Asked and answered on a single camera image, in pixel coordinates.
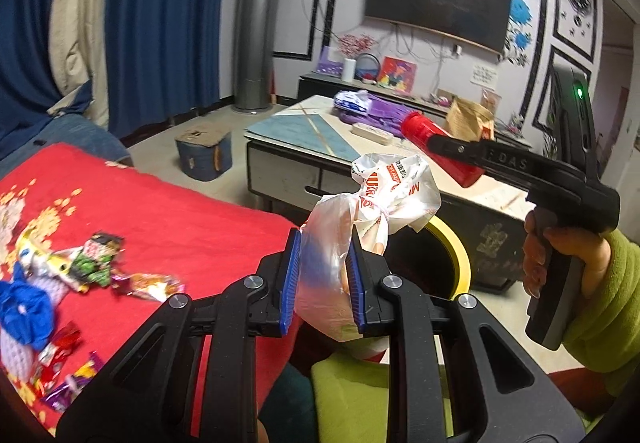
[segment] white bag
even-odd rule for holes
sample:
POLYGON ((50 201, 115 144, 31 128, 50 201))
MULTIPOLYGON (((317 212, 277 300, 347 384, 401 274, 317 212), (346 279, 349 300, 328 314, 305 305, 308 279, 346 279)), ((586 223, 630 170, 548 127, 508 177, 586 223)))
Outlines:
POLYGON ((366 154, 351 165, 357 194, 323 196, 302 228, 296 313, 338 342, 361 338, 353 321, 345 258, 356 225, 362 248, 382 254, 390 233, 424 228, 440 207, 429 163, 366 154))

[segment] red blanket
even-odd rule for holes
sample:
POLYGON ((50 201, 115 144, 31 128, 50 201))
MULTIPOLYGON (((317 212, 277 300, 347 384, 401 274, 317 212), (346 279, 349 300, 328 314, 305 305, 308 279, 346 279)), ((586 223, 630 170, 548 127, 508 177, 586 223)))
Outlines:
MULTIPOLYGON (((97 231, 122 236, 121 269, 176 275, 193 298, 219 293, 254 273, 262 256, 284 248, 292 226, 279 216, 216 201, 62 144, 42 150, 0 181, 0 202, 14 195, 26 201, 16 235, 34 221, 53 250, 81 246, 97 231)), ((0 266, 0 278, 10 279, 14 260, 15 251, 0 266)), ((73 320, 84 343, 60 379, 80 367, 89 351, 111 358, 158 305, 116 298, 99 287, 87 295, 69 292, 56 311, 56 326, 73 320)), ((289 359, 298 327, 294 319, 284 339, 257 340, 259 406, 289 359)), ((25 384, 14 380, 14 386, 42 424, 54 428, 60 415, 35 400, 25 384)))

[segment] red bottle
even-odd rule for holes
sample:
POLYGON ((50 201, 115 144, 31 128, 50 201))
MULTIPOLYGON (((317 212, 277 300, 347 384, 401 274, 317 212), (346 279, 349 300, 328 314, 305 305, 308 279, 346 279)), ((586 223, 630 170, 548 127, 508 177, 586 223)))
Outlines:
POLYGON ((407 115, 402 121, 402 125, 400 125, 400 131, 406 139, 440 165, 461 187, 470 187, 484 174, 484 169, 480 167, 456 162, 439 154, 432 154, 429 149, 427 149, 427 141, 429 138, 433 136, 433 134, 450 135, 443 128, 434 124, 429 118, 419 112, 414 111, 407 115))

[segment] hand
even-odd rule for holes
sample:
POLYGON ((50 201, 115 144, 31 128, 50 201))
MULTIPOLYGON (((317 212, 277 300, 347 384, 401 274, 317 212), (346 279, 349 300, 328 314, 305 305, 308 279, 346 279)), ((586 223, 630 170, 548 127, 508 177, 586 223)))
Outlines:
MULTIPOLYGON (((522 247, 524 251, 525 278, 522 282, 529 295, 540 298, 540 288, 546 282, 545 248, 536 236, 536 218, 533 211, 524 221, 527 237, 522 247)), ((560 253, 575 255, 585 262, 582 275, 582 296, 590 299, 607 274, 611 259, 611 247, 606 239, 596 233, 580 228, 551 227, 542 235, 560 253)))
POLYGON ((267 436, 267 431, 264 428, 264 425, 260 420, 258 422, 258 443, 269 443, 269 437, 267 436))

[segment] white cup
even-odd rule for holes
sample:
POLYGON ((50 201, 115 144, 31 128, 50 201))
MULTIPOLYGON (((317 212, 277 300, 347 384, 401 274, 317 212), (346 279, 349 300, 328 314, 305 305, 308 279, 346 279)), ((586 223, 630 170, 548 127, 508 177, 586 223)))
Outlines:
POLYGON ((346 58, 344 59, 344 65, 342 66, 342 82, 353 82, 353 75, 356 72, 356 59, 346 58))

